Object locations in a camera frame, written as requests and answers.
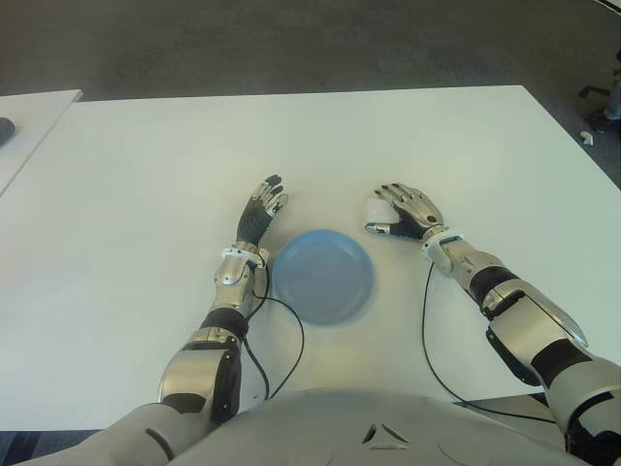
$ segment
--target gray carpet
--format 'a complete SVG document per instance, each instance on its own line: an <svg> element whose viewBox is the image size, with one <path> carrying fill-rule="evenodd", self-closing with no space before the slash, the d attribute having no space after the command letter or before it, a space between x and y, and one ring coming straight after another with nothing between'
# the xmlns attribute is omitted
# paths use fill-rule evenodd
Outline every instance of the gray carpet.
<svg viewBox="0 0 621 466"><path fill-rule="evenodd" d="M576 140L583 117L605 102L576 93L610 85L621 47L619 16L591 0L2 0L0 8L2 95L523 84ZM621 185L618 133L596 135L586 150ZM9 435L0 435L0 458ZM62 447L50 435L38 452Z"/></svg>

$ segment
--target white table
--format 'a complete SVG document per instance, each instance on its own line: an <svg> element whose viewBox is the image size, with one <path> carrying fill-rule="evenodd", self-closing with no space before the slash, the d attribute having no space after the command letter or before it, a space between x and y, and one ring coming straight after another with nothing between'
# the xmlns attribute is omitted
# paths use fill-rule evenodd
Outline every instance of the white table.
<svg viewBox="0 0 621 466"><path fill-rule="evenodd" d="M413 243L363 229L366 199L391 181L426 192L621 363L621 194L521 86L78 103L0 202L0 429L99 428L155 400L212 302L247 196L275 172L291 198L262 246L333 228L376 270L358 318L307 326L284 391L450 399L421 352L429 264ZM490 348L457 283L435 275L428 306L429 349L454 390L537 391ZM266 307L248 338L276 386L297 355L295 321ZM263 386L244 358L247 408Z"/></svg>
<svg viewBox="0 0 621 466"><path fill-rule="evenodd" d="M81 96L79 90L0 96L0 117L16 126L11 139L0 146L0 196L65 110Z"/></svg>

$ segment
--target robotic hand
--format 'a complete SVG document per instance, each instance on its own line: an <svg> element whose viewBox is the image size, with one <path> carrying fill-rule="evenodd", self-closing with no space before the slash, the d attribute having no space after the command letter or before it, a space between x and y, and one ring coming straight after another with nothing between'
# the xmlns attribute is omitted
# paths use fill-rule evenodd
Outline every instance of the robotic hand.
<svg viewBox="0 0 621 466"><path fill-rule="evenodd" d="M567 450L592 464L612 464L621 446L621 368L586 350L571 317L501 260L476 250L443 224L422 192L400 183L375 191L397 211L396 224L366 225L370 232L421 241L421 251L455 279L490 321L486 337L523 383L542 385L566 435Z"/></svg>

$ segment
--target robot forearm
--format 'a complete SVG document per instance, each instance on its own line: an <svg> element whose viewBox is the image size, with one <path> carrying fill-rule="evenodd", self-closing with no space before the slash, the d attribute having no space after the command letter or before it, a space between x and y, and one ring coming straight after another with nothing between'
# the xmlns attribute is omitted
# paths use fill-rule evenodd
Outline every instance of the robot forearm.
<svg viewBox="0 0 621 466"><path fill-rule="evenodd" d="M543 386L568 450L593 462L598 454L618 455L605 448L614 450L616 443L618 451L621 442L619 366L591 354L571 317L461 235L445 227L429 230L422 248L488 318L486 337L511 372Z"/></svg>
<svg viewBox="0 0 621 466"><path fill-rule="evenodd" d="M207 317L175 354L162 376L158 403L144 405L71 449L27 464L41 466L159 466L204 439L234 416L240 403L240 349L254 271L265 266L259 241L286 204L280 177L259 184L245 206L237 242L222 252L215 298Z"/></svg>

